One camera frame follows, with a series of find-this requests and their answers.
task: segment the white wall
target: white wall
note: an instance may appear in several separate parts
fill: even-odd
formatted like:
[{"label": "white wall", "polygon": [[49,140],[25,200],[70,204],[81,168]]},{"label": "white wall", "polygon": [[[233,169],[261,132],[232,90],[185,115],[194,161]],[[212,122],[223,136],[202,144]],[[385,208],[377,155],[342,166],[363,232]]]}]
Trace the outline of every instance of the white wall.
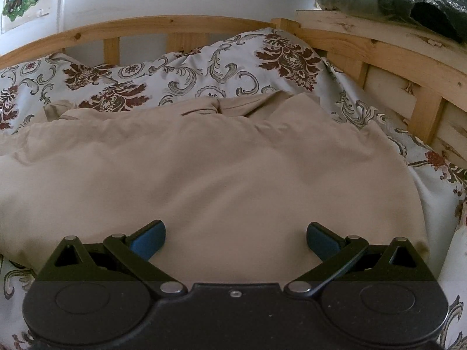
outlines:
[{"label": "white wall", "polygon": [[[270,21],[274,17],[293,18],[296,9],[312,9],[314,0],[64,0],[63,21],[53,14],[38,18],[0,35],[0,54],[35,39],[83,25],[121,18],[165,15],[202,14],[250,18]],[[164,36],[122,38],[122,64],[154,59],[164,48]],[[81,46],[70,51],[88,63],[102,61],[100,43]]]}]

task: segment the wrinkled fabric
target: wrinkled fabric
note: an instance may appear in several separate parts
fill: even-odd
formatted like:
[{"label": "wrinkled fabric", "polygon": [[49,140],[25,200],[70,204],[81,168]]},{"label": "wrinkled fabric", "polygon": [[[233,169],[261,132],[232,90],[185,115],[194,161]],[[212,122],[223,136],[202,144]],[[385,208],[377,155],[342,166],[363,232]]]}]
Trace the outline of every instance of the wrinkled fabric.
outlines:
[{"label": "wrinkled fabric", "polygon": [[276,92],[75,109],[5,134],[0,248],[40,270],[66,235],[100,242],[161,219],[167,240],[151,263],[185,284],[284,284],[320,263],[305,240],[316,221],[373,244],[406,236],[426,258],[403,159],[376,123],[338,124],[317,101]]}]

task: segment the pine wood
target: pine wood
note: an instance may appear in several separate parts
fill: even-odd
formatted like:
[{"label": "pine wood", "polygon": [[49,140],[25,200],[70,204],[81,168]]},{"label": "pine wood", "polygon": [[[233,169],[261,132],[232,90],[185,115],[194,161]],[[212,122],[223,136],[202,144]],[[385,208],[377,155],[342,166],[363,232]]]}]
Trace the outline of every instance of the pine wood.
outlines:
[{"label": "pine wood", "polygon": [[446,100],[426,87],[418,88],[415,97],[417,102],[408,130],[429,145],[440,123]]},{"label": "pine wood", "polygon": [[120,38],[104,39],[104,62],[120,65]]},{"label": "pine wood", "polygon": [[407,122],[415,108],[414,86],[407,79],[369,66],[363,89],[382,106],[397,113],[403,122]]},{"label": "pine wood", "polygon": [[428,56],[370,38],[303,28],[297,30],[297,36],[313,48],[360,60],[427,87],[467,111],[467,73]]},{"label": "pine wood", "polygon": [[189,53],[209,44],[208,33],[171,33],[167,35],[168,53]]},{"label": "pine wood", "polygon": [[446,103],[430,146],[456,166],[467,168],[467,114],[449,102]]},{"label": "pine wood", "polygon": [[360,87],[363,88],[367,79],[367,63],[335,52],[328,52],[327,58],[333,65],[349,75]]},{"label": "pine wood", "polygon": [[87,42],[141,34],[240,34],[273,26],[268,22],[216,16],[155,16],[92,24],[31,42],[0,57],[0,69]]},{"label": "pine wood", "polygon": [[426,55],[467,73],[467,44],[460,45],[422,27],[388,24],[327,10],[298,10],[296,20],[302,28],[375,39]]},{"label": "pine wood", "polygon": [[276,26],[276,29],[281,29],[290,34],[295,35],[297,30],[300,28],[300,24],[296,21],[291,21],[286,18],[273,18],[271,23]]}]

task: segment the bedding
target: bedding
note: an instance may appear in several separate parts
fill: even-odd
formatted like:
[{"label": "bedding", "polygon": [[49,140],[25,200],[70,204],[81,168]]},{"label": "bedding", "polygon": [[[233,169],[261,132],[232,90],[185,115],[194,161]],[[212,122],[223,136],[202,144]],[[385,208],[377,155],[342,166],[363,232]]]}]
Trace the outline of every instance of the bedding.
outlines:
[{"label": "bedding", "polygon": [[189,288],[284,286],[320,263],[305,241],[312,221],[373,244],[407,237],[427,258],[403,159],[375,122],[338,124],[316,100],[280,91],[133,112],[72,109],[4,133],[0,248],[40,270],[69,234],[96,243],[161,219],[167,241],[151,263]]},{"label": "bedding", "polygon": [[[460,276],[467,246],[466,209],[459,220],[466,197],[465,170],[448,164],[424,143],[399,129],[398,122],[383,113],[384,107],[288,33],[274,29],[247,32],[187,55],[169,53],[154,62],[124,67],[89,67],[63,55],[9,67],[0,73],[0,129],[16,133],[13,136],[24,136],[21,131],[43,125],[39,122],[44,120],[56,120],[64,109],[74,107],[136,113],[192,98],[238,99],[275,91],[313,93],[319,97],[320,109],[335,122],[359,130],[377,125],[389,139],[417,188],[430,250],[428,265],[435,275],[440,275],[440,283],[452,303],[451,319],[440,342],[446,348],[459,348],[463,343],[462,327],[467,325],[462,316],[467,291]],[[109,159],[109,168],[117,163]],[[125,167],[132,170],[137,164]],[[53,201],[44,206],[44,210],[53,209]],[[15,235],[21,238],[22,233],[18,230]],[[32,339],[22,320],[20,305],[34,271],[4,257],[0,257],[0,262],[4,291],[0,321],[8,323],[0,327],[0,344],[6,349],[25,349]]]}]

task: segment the black device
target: black device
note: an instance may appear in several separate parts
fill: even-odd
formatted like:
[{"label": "black device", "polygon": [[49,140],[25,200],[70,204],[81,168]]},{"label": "black device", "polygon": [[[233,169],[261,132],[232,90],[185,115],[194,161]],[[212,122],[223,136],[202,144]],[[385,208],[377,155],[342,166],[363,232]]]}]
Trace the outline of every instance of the black device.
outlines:
[{"label": "black device", "polygon": [[148,262],[165,241],[154,221],[101,244],[66,237],[23,304],[34,350],[441,349],[447,299],[407,238],[369,245],[318,223],[319,266],[279,284],[195,284]]}]

